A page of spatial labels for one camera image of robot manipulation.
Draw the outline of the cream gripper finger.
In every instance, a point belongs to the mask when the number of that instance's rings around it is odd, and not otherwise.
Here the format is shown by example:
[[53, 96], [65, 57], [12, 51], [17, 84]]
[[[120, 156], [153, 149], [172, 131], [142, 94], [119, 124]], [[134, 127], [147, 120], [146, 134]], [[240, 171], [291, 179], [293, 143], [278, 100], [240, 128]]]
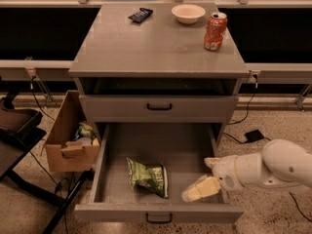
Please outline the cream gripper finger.
[[220, 189], [220, 183], [214, 176], [202, 175], [182, 192], [181, 197], [184, 202], [194, 202], [214, 196]]
[[206, 166], [209, 167], [210, 169], [212, 169], [218, 161], [219, 158], [207, 157], [204, 159]]

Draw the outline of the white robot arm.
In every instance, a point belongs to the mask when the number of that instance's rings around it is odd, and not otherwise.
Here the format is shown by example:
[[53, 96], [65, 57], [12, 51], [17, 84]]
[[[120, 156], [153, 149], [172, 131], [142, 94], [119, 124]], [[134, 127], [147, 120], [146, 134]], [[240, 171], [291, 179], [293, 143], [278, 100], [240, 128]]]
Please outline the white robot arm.
[[293, 192], [312, 187], [312, 154], [284, 139], [267, 142], [260, 152], [205, 158], [212, 175], [202, 175], [181, 194], [194, 202], [217, 194], [221, 189], [237, 191], [248, 187]]

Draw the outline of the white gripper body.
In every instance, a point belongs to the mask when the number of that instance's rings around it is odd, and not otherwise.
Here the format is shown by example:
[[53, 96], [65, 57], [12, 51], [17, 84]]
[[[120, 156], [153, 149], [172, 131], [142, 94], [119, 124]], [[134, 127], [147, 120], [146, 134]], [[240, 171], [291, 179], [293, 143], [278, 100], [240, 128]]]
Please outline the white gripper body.
[[236, 172], [237, 155], [226, 156], [215, 161], [212, 167], [213, 175], [221, 187], [227, 191], [241, 190], [244, 188]]

